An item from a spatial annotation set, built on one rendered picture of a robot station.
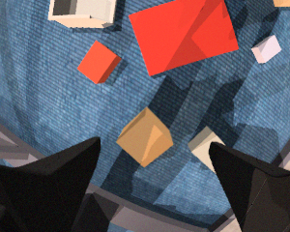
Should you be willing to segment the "red flat rectangular block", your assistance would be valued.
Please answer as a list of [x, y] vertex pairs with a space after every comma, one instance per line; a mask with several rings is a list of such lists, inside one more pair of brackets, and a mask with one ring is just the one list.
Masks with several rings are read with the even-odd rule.
[[129, 17], [149, 75], [239, 49], [224, 0], [176, 0]]

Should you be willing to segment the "orange-red block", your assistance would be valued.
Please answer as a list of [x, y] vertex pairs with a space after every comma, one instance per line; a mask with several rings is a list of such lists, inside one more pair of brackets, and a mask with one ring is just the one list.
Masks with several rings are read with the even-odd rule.
[[95, 41], [77, 69], [96, 84], [105, 83], [121, 61], [119, 56], [109, 50], [98, 41]]

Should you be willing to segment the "pale pink rectangular block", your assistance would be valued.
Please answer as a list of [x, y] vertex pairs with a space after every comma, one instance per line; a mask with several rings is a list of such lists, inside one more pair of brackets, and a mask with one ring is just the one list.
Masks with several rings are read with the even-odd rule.
[[277, 42], [276, 36], [270, 36], [254, 46], [251, 50], [258, 63], [266, 63], [279, 53], [281, 48]]

